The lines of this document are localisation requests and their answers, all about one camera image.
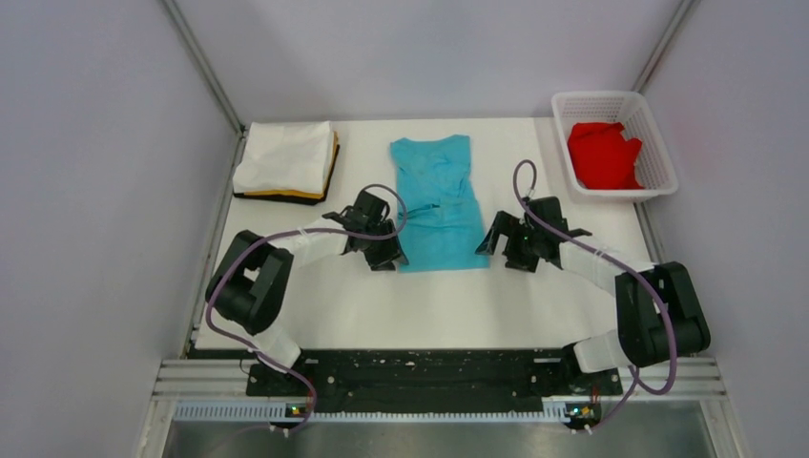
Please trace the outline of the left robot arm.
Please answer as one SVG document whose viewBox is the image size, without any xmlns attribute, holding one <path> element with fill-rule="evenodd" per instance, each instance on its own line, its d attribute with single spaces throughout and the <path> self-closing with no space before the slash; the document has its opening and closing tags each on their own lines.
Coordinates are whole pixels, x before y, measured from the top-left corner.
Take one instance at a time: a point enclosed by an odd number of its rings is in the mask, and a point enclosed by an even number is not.
<svg viewBox="0 0 809 458">
<path fill-rule="evenodd" d="M 297 363 L 301 347 L 279 323 L 292 272 L 327 258 L 351 253 L 364 256 L 374 271 L 393 271 L 408 263 L 399 241 L 408 223 L 400 200 L 390 204 L 365 186 L 355 201 L 339 212 L 270 236 L 250 230 L 231 240 L 205 291 L 204 321 L 213 332 L 242 344 L 271 367 L 270 383 L 283 394 L 304 386 Z"/>
</svg>

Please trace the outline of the teal t shirt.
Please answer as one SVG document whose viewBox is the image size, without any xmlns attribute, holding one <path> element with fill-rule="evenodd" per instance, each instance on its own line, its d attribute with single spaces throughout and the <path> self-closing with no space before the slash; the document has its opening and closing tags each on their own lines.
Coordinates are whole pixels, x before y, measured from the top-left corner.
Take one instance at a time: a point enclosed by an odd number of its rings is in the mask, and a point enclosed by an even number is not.
<svg viewBox="0 0 809 458">
<path fill-rule="evenodd" d="M 451 135 L 438 140 L 400 138 L 389 145 L 396 192 L 407 217 L 402 242 L 409 265 L 402 273 L 489 268 L 475 254 L 486 230 L 470 179 L 471 140 Z"/>
</svg>

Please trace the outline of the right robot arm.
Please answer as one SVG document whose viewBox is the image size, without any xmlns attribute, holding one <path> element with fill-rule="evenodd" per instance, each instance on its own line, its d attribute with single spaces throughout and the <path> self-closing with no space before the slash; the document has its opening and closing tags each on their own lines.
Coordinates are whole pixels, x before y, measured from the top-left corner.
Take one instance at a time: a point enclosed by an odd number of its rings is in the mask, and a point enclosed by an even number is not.
<svg viewBox="0 0 809 458">
<path fill-rule="evenodd" d="M 477 254 L 493 255 L 505 238 L 508 268 L 535 272 L 544 261 L 615 300 L 615 328 L 570 344 L 572 359 L 559 367 L 566 390 L 584 393 L 597 382 L 598 372 L 647 367 L 710 346 L 711 331 L 683 264 L 631 260 L 591 232 L 571 229 L 556 197 L 523 198 L 522 204 L 525 213 L 520 218 L 505 211 L 495 215 Z"/>
</svg>

